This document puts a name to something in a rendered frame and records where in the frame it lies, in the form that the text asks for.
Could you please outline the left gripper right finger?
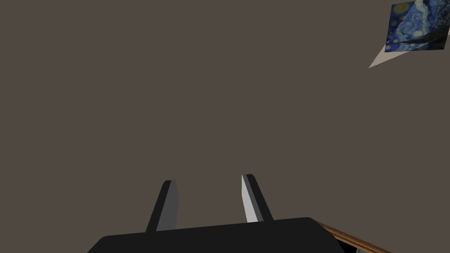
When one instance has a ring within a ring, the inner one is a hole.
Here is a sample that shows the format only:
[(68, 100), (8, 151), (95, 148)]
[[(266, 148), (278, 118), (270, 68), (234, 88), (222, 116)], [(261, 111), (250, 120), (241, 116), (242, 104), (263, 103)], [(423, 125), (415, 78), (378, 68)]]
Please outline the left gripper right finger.
[(241, 198), (247, 223), (274, 220), (254, 175), (241, 175)]

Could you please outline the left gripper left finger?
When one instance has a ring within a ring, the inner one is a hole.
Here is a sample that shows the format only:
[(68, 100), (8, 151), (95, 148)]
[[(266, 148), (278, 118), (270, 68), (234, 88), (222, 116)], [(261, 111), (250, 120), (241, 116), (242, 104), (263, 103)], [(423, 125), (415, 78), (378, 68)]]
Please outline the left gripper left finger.
[(178, 217), (178, 187), (175, 180), (161, 186), (146, 232), (174, 230)]

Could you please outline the brown wooden table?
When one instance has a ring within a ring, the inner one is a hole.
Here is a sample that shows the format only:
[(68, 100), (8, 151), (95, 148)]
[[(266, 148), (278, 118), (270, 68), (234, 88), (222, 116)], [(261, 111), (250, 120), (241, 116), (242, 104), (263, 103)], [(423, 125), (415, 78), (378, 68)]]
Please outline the brown wooden table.
[(326, 231), (330, 232), (340, 243), (345, 253), (392, 253), (350, 234), (317, 221)]

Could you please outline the blue swirling night-sky painting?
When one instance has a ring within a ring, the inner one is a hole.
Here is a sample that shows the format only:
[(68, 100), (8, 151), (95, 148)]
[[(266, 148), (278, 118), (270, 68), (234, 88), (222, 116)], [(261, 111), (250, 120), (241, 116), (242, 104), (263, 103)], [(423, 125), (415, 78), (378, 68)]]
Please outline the blue swirling night-sky painting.
[(385, 52), (444, 50), (450, 0), (415, 0), (391, 6)]

